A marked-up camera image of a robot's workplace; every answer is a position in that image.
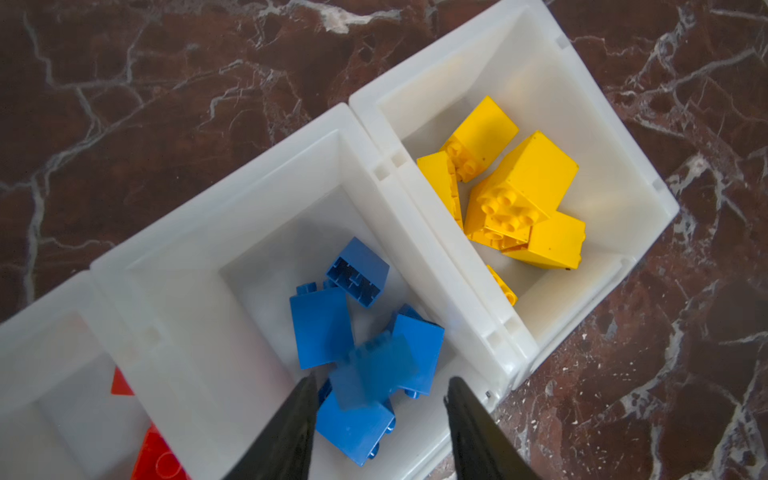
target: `red block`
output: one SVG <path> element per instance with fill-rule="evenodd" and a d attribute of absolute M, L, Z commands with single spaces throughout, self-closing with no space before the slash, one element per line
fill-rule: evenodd
<path fill-rule="evenodd" d="M 152 425 L 144 437 L 131 480 L 188 480 L 176 455 L 168 448 L 160 432 Z"/>
<path fill-rule="evenodd" d="M 112 377 L 112 395 L 129 395 L 132 396 L 134 391 L 125 381 L 123 372 L 118 367 L 114 367 L 114 377 Z"/>

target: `yellow toy brick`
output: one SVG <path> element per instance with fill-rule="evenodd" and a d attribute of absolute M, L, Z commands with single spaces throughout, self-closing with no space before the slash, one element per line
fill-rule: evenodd
<path fill-rule="evenodd" d="M 493 275 L 493 280 L 496 280 L 496 283 L 502 288 L 502 292 L 504 292 L 504 296 L 507 297 L 507 300 L 509 300 L 509 303 L 512 304 L 512 306 L 515 306 L 515 304 L 518 302 L 518 296 L 515 295 L 515 292 L 511 290 L 507 286 L 506 283 L 504 283 L 504 280 L 491 268 L 490 265 L 486 265 L 488 267 L 488 270 L 491 271 L 491 275 Z"/>
<path fill-rule="evenodd" d="M 504 158 L 477 201 L 510 235 L 552 217 L 576 172 L 576 162 L 537 131 Z"/>
<path fill-rule="evenodd" d="M 495 248 L 502 252 L 508 248 L 527 243 L 528 235 L 531 231 L 530 227 L 523 227 L 519 230 L 509 232 L 502 226 L 502 221 L 504 220 L 503 217 L 492 217 L 482 210 L 482 206 L 478 203 L 477 197 L 483 191 L 487 183 L 488 178 L 477 184 L 469 194 L 464 234 L 473 242 Z"/>
<path fill-rule="evenodd" d="M 586 224 L 581 220 L 554 212 L 552 218 L 531 228 L 531 238 L 527 245 L 503 253 L 539 268 L 575 270 L 581 263 L 585 229 Z"/>
<path fill-rule="evenodd" d="M 424 177 L 432 188 L 440 197 L 440 200 L 445 205 L 445 208 L 453 216 L 453 219 L 458 223 L 458 227 L 464 229 L 462 223 L 462 206 L 458 201 L 458 181 L 456 180 L 456 169 L 448 158 L 448 154 L 444 151 L 436 154 L 428 155 L 426 157 L 419 158 L 416 163 L 419 165 L 419 170 L 422 171 Z"/>
<path fill-rule="evenodd" d="M 458 179 L 469 182 L 502 154 L 519 131 L 496 102 L 485 97 L 440 150 L 448 152 Z"/>

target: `yellow brick stud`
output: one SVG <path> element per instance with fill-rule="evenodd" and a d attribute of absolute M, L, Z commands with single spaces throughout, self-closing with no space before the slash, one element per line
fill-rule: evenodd
<path fill-rule="evenodd" d="M 486 267 L 488 267 L 488 270 L 491 271 L 493 280 L 496 280 L 496 283 L 498 283 L 498 285 L 502 288 L 502 292 L 504 292 L 504 296 L 507 297 L 509 303 L 511 303 L 512 306 L 515 306 L 515 304 L 518 302 L 518 296 L 515 295 L 515 292 L 513 292 L 512 289 L 507 286 L 504 280 L 502 280 L 502 278 L 491 268 L 490 265 L 486 265 Z"/>
<path fill-rule="evenodd" d="M 502 160 L 477 201 L 510 235 L 549 219 L 577 172 L 576 162 L 537 131 Z"/>
<path fill-rule="evenodd" d="M 581 264 L 585 231 L 586 224 L 581 220 L 554 212 L 552 218 L 531 228 L 528 244 L 503 254 L 539 268 L 575 270 Z"/>
<path fill-rule="evenodd" d="M 419 158 L 416 163 L 440 201 L 448 209 L 458 227 L 463 229 L 462 207 L 458 201 L 458 181 L 453 163 L 446 152 Z"/>
<path fill-rule="evenodd" d="M 528 235 L 531 231 L 530 227 L 523 227 L 508 232 L 502 228 L 498 219 L 487 215 L 483 211 L 482 205 L 478 203 L 477 199 L 487 184 L 488 178 L 475 185 L 475 188 L 473 188 L 472 192 L 469 194 L 464 234 L 473 242 L 495 248 L 501 252 L 527 243 Z"/>
<path fill-rule="evenodd" d="M 440 150 L 450 156 L 458 179 L 469 182 L 502 154 L 519 131 L 496 102 L 485 97 Z"/>

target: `falling blue block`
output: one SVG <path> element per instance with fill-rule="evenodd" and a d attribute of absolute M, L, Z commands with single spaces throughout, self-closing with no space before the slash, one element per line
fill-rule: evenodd
<path fill-rule="evenodd" d="M 398 387 L 404 389 L 406 395 L 413 399 L 417 399 L 420 395 L 428 396 L 432 389 L 432 380 L 435 378 L 445 329 L 424 320 L 408 304 L 401 306 L 392 314 L 392 317 L 387 330 L 393 337 L 405 338 L 419 370 L 415 375 L 398 384 Z"/>
<path fill-rule="evenodd" d="M 333 282 L 323 282 L 324 290 L 307 283 L 290 297 L 293 331 L 302 369 L 311 369 L 343 359 L 355 348 L 346 294 Z"/>
<path fill-rule="evenodd" d="M 366 460 L 376 456 L 384 434 L 395 429 L 395 413 L 389 400 L 344 411 L 339 407 L 336 392 L 328 381 L 320 389 L 319 403 L 315 424 L 317 432 L 361 467 Z"/>
<path fill-rule="evenodd" d="M 339 362 L 329 378 L 339 406 L 350 410 L 386 401 L 418 373 L 406 338 L 385 331 Z"/>
<path fill-rule="evenodd" d="M 326 275 L 365 308 L 384 290 L 389 265 L 357 237 L 344 247 Z"/>

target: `red marble table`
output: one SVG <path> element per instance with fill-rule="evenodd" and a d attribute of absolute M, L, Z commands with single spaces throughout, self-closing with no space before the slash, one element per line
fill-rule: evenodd
<path fill-rule="evenodd" d="M 490 4 L 4 2 L 0 319 Z M 549 8 L 681 210 L 495 418 L 545 479 L 768 478 L 768 7 Z"/>

